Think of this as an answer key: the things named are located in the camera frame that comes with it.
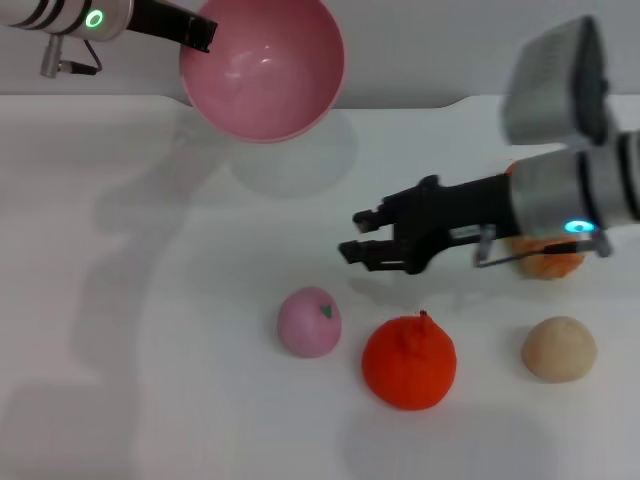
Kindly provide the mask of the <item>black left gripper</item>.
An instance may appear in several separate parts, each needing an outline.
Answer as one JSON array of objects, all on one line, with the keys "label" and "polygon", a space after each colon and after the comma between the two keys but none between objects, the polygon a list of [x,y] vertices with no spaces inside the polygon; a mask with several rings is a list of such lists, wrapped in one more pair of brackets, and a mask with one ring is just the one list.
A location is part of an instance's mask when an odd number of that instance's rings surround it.
[{"label": "black left gripper", "polygon": [[218,24],[204,17],[192,17],[184,8],[166,0],[133,0],[127,25],[129,31],[180,43],[208,53]]}]

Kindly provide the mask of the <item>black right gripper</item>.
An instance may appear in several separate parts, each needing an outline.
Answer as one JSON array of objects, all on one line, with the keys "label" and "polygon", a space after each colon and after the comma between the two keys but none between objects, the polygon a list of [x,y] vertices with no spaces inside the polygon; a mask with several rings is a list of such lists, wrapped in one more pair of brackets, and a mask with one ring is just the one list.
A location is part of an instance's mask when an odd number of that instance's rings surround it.
[{"label": "black right gripper", "polygon": [[356,212],[352,221],[359,232],[393,226],[392,240],[349,241],[338,251],[348,264],[368,271],[403,271],[418,274],[439,253],[464,245],[450,231],[492,225],[498,238],[520,232],[506,174],[454,186],[443,186],[436,175],[416,186],[387,196],[376,209]]}]

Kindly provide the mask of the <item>pink bowl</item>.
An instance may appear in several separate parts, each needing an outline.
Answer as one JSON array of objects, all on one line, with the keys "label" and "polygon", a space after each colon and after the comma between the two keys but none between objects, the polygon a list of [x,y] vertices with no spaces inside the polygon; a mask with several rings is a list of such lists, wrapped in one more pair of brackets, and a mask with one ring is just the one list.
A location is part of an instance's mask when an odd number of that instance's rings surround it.
[{"label": "pink bowl", "polygon": [[206,0],[218,28],[208,52],[180,52],[192,106],[239,139],[276,143],[315,126],[342,88],[341,31],[322,0]]}]

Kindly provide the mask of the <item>pink toy peach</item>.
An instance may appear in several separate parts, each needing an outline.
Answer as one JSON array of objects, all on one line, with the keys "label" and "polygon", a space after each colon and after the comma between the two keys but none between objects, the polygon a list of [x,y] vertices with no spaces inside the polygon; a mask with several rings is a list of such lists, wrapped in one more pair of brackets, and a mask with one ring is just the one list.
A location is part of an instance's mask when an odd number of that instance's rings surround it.
[{"label": "pink toy peach", "polygon": [[342,315],[335,299],[318,287],[302,288],[281,304],[277,334],[283,346],[301,358],[330,353],[342,333]]}]

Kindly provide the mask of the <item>orange toy tangerine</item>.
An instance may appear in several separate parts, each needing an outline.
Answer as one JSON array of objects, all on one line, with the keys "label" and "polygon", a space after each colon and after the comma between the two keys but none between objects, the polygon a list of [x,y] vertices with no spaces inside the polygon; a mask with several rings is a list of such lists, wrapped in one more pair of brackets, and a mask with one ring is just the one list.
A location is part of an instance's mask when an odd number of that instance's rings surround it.
[{"label": "orange toy tangerine", "polygon": [[457,355],[449,335],[421,310],[388,320],[371,334],[361,371],[382,401],[400,410],[425,410],[451,389]]}]

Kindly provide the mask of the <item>orange striped bread roll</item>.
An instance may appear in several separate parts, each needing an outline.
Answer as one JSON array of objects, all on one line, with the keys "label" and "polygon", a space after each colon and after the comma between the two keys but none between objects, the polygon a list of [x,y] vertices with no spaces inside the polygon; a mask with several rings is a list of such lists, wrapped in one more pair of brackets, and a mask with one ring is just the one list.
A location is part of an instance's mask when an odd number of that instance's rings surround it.
[{"label": "orange striped bread roll", "polygon": [[[554,239],[532,239],[525,236],[509,237],[504,243],[512,255],[538,251],[547,246],[572,242],[568,236]],[[577,270],[584,262],[584,253],[534,255],[516,261],[516,269],[526,278],[555,280],[564,278]]]}]

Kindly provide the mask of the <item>beige round bun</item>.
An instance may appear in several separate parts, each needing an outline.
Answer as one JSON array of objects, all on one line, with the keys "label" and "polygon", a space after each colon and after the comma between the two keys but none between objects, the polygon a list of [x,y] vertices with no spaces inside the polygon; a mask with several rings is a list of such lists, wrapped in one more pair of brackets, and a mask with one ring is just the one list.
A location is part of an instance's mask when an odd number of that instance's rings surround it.
[{"label": "beige round bun", "polygon": [[567,383],[585,377],[597,355],[590,330],[566,316],[551,317],[534,326],[521,348],[525,367],[547,383]]}]

